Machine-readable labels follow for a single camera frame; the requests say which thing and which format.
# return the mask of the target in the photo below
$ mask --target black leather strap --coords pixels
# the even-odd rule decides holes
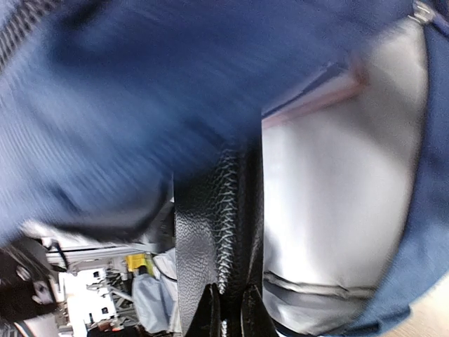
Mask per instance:
[[[250,286],[243,295],[241,326],[245,337],[278,337],[256,286]]]
[[[175,207],[182,330],[191,326],[205,287],[217,284],[222,336],[242,336],[243,294],[251,287],[262,293],[261,143],[224,145],[212,171],[175,182]]]
[[[220,337],[220,311],[220,293],[217,284],[209,284],[199,301],[187,337]]]

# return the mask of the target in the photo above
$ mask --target black plastic part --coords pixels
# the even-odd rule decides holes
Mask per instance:
[[[48,278],[51,266],[45,252],[31,239],[0,249],[0,321],[21,322],[56,310],[58,305]],[[36,282],[47,286],[50,303],[40,304],[33,299]]]

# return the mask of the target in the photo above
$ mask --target blue fabric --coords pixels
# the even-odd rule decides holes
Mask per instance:
[[[0,24],[19,0],[0,0]],[[66,0],[0,74],[0,245],[120,211],[246,142],[262,107],[411,0]]]
[[[409,304],[449,270],[449,41],[433,25],[424,31],[429,98],[415,190],[399,252],[375,298],[354,325],[379,324],[380,330],[369,336],[400,323],[410,313]]]
[[[440,14],[448,15],[448,0],[435,0],[433,5]]]

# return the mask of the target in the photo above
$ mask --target zipper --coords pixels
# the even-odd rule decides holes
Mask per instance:
[[[62,0],[21,0],[0,29],[0,73],[36,24]]]

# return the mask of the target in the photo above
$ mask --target yellow object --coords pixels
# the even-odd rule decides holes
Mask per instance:
[[[147,256],[145,254],[137,254],[137,255],[126,256],[126,263],[128,264],[128,271],[129,272],[134,272],[141,265],[145,265],[145,266],[147,266],[148,273],[150,275],[153,275],[153,266],[147,260]]]

